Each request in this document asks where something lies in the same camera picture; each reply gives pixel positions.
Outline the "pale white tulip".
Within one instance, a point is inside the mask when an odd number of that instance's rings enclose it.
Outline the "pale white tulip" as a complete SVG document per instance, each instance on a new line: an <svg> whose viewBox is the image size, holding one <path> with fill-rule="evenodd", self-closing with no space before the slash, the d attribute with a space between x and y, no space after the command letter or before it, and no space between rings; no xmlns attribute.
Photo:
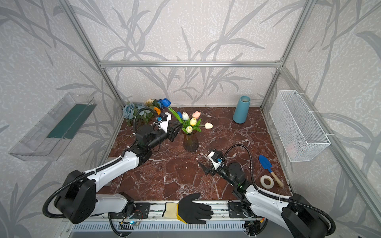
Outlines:
<svg viewBox="0 0 381 238"><path fill-rule="evenodd" d="M183 112L183 113L182 113L182 119L183 119L184 121L189 120L189 115L188 115L188 113Z"/></svg>

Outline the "orange yellow tulip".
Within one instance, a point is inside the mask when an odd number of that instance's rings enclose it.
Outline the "orange yellow tulip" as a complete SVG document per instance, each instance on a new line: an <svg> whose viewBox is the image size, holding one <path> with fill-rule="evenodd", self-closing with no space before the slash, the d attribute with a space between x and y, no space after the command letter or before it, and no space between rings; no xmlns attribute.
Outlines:
<svg viewBox="0 0 381 238"><path fill-rule="evenodd" d="M196 124L197 124L197 118L192 118L190 120L190 126L194 127L194 126L196 126Z"/></svg>

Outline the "pink glass vase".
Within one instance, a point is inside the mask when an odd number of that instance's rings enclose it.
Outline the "pink glass vase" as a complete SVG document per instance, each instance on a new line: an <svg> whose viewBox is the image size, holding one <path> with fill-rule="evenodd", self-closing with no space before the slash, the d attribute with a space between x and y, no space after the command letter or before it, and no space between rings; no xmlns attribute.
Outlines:
<svg viewBox="0 0 381 238"><path fill-rule="evenodd" d="M199 147L199 142L196 132L191 134L184 133L183 146L187 152L196 152Z"/></svg>

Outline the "teal ceramic vase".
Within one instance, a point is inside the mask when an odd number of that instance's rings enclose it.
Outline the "teal ceramic vase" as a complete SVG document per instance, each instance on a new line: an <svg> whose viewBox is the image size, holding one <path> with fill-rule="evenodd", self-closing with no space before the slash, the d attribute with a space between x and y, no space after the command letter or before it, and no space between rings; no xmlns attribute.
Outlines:
<svg viewBox="0 0 381 238"><path fill-rule="evenodd" d="M239 99L233 115L234 122L238 124L243 124L246 121L249 112L250 102L251 99L248 96L242 96Z"/></svg>

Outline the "orange marigold flower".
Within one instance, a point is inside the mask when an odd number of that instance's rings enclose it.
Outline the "orange marigold flower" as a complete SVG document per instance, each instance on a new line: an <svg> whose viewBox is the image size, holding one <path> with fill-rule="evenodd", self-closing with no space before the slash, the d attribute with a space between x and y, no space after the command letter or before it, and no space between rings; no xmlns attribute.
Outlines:
<svg viewBox="0 0 381 238"><path fill-rule="evenodd" d="M157 115L161 114L161 110L158 107L154 107L153 109L157 113Z"/></svg>

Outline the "cream tulip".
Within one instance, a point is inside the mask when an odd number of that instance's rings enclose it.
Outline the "cream tulip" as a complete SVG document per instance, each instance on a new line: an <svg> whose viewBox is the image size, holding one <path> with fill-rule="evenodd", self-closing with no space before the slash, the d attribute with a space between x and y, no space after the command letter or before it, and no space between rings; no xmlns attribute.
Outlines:
<svg viewBox="0 0 381 238"><path fill-rule="evenodd" d="M200 125L199 127L205 128L206 130L212 129L213 124L212 123L205 123L204 125Z"/></svg>

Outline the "cream sunflower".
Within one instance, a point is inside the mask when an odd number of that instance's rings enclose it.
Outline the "cream sunflower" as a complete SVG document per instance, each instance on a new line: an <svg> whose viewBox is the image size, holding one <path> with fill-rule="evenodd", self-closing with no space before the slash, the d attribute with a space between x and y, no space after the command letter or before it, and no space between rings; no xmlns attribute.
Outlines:
<svg viewBox="0 0 381 238"><path fill-rule="evenodd" d="M153 103L154 103L154 100L153 99L148 99L145 104L148 106L148 107L151 107L153 106Z"/></svg>

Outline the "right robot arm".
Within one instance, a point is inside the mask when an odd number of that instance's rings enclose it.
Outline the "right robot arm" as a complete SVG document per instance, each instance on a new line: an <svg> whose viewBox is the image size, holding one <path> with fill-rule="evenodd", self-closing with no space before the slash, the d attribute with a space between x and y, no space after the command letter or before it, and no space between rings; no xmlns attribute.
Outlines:
<svg viewBox="0 0 381 238"><path fill-rule="evenodd" d="M295 238L324 238L336 230L334 220L324 211L310 205L301 195L284 196L258 187L246 178L239 163L226 164L226 154L211 150L211 166L199 166L206 175L218 174L233 186L239 205L239 217L264 218L285 228Z"/></svg>

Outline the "white tape roll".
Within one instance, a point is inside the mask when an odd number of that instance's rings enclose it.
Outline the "white tape roll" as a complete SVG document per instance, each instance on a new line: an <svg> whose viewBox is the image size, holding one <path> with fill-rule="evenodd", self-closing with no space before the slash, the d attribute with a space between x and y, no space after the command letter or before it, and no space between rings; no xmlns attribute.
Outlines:
<svg viewBox="0 0 381 238"><path fill-rule="evenodd" d="M271 189L274 187L274 180L272 177L264 175L260 179L261 185L265 189Z"/></svg>

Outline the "dusty blue rose bunch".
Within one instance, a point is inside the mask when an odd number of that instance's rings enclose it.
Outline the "dusty blue rose bunch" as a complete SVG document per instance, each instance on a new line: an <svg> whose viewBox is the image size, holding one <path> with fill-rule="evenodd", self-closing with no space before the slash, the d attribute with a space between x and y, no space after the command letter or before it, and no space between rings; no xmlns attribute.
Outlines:
<svg viewBox="0 0 381 238"><path fill-rule="evenodd" d="M150 122L151 118L154 116L150 110L144 110L138 114L138 111L142 108L147 107L141 103L128 103L123 108L123 115L126 119L128 126L132 126L135 116L137 116L137 125L141 126Z"/></svg>

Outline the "blue hand trowel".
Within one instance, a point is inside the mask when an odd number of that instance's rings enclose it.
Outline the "blue hand trowel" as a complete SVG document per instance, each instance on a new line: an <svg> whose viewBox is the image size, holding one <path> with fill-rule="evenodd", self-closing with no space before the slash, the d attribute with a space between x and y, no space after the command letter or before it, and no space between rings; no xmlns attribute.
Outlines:
<svg viewBox="0 0 381 238"><path fill-rule="evenodd" d="M284 183L278 178L278 176L273 172L272 170L272 164L271 162L263 155L259 156L259 161L262 165L262 167L265 170L268 170L269 173L272 175L272 177L275 179L275 181L278 183L280 187L284 187Z"/></svg>

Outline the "black work glove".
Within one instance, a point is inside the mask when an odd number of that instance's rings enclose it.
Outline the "black work glove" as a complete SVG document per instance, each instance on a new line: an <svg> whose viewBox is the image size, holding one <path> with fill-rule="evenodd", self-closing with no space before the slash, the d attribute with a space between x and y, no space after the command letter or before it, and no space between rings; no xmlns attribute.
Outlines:
<svg viewBox="0 0 381 238"><path fill-rule="evenodd" d="M214 213L211 206L194 202L200 197L200 193L193 193L182 198L178 203L167 202L162 217L177 219L186 224L205 225L206 220L210 220Z"/></svg>

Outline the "small circuit board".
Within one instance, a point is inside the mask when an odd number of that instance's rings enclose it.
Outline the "small circuit board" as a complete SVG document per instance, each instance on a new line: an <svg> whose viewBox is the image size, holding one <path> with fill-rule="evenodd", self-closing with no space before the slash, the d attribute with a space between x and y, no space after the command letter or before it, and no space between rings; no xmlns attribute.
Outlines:
<svg viewBox="0 0 381 238"><path fill-rule="evenodd" d="M119 224L119 228L122 230L133 230L134 227L139 225L140 225L140 221L122 221Z"/></svg>

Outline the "clear acrylic shelf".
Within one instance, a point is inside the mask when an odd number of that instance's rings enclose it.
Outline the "clear acrylic shelf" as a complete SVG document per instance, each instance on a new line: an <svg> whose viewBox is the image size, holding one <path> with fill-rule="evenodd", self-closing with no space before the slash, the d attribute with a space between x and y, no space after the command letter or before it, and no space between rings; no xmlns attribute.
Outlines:
<svg viewBox="0 0 381 238"><path fill-rule="evenodd" d="M67 93L9 154L23 161L56 161L97 106L94 96Z"/></svg>

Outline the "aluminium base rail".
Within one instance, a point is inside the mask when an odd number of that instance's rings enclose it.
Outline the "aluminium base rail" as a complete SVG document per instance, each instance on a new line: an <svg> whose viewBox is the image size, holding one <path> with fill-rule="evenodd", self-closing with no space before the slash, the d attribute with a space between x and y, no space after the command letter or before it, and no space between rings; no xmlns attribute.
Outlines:
<svg viewBox="0 0 381 238"><path fill-rule="evenodd" d="M195 195L183 198L179 203L175 204L175 208L168 207L166 212L174 214L174 218L189 224L205 224L206 220L210 220L213 215L211 211L211 206L195 203L193 200L196 199ZM90 198L75 202L73 199L56 199L54 206L60 210L64 216L72 221L74 224L78 224L85 219L87 219L92 213L94 213L95 206L97 202L110 202L110 208L106 208L105 212L125 212L125 208L130 202L124 196L117 197L101 197L100 200L96 198Z"/></svg>

